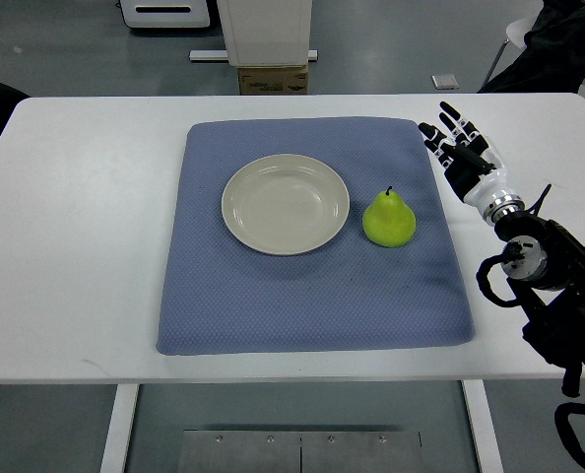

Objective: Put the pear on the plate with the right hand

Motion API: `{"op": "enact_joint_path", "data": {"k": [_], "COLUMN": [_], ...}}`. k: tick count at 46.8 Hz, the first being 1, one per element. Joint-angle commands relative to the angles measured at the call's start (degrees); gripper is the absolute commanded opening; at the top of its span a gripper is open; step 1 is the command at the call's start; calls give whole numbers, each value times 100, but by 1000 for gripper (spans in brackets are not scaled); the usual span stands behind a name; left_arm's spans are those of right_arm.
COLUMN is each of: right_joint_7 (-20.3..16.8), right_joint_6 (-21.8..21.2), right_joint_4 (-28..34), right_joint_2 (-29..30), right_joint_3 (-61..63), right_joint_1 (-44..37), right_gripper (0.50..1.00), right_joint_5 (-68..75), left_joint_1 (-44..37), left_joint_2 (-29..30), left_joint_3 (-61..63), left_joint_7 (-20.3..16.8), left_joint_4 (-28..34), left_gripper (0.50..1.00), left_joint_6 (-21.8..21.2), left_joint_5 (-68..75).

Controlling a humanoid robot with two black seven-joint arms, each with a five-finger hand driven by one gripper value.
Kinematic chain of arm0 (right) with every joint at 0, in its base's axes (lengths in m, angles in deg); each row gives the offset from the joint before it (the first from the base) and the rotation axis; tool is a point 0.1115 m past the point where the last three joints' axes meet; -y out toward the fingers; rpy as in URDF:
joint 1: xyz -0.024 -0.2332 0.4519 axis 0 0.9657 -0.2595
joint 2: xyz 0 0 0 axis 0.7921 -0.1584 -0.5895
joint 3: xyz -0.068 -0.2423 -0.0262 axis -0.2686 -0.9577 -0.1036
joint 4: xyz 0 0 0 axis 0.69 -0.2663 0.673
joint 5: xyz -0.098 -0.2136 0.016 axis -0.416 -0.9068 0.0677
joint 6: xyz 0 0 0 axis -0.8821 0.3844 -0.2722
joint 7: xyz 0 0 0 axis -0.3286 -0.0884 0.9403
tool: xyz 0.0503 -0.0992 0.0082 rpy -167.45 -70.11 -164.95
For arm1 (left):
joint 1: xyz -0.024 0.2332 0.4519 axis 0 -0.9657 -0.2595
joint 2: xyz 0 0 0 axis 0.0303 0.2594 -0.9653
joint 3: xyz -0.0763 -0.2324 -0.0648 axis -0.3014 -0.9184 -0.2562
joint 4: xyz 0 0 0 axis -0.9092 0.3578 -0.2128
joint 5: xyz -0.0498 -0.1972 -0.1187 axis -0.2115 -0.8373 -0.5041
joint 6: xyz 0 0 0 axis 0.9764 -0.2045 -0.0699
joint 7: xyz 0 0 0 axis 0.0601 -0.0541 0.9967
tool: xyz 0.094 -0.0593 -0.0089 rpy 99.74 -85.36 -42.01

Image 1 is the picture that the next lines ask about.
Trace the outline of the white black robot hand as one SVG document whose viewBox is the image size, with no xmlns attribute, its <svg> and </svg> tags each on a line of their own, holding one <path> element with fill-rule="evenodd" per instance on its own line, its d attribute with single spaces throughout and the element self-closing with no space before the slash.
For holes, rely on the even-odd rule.
<svg viewBox="0 0 585 473">
<path fill-rule="evenodd" d="M 443 101 L 440 108 L 439 119 L 447 128 L 445 132 L 425 122 L 418 128 L 424 145 L 443 167 L 459 200 L 477 209 L 490 226 L 511 213 L 523 211 L 525 204 L 508 184 L 508 169 L 497 149 L 450 103 Z"/>
</svg>

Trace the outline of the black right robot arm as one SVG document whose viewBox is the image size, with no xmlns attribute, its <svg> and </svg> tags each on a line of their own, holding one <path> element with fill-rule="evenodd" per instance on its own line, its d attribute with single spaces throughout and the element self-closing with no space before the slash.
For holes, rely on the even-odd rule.
<svg viewBox="0 0 585 473">
<path fill-rule="evenodd" d="M 524 310 L 524 340 L 564 370 L 561 391 L 570 401 L 556 408 L 555 427 L 585 470 L 585 451 L 569 422 L 571 415 L 585 416 L 585 404 L 575 401 L 585 370 L 585 246 L 558 222 L 541 218 L 540 208 L 510 195 L 487 206 L 486 218 L 505 247 L 482 262 L 476 279 L 492 303 Z"/>
</svg>

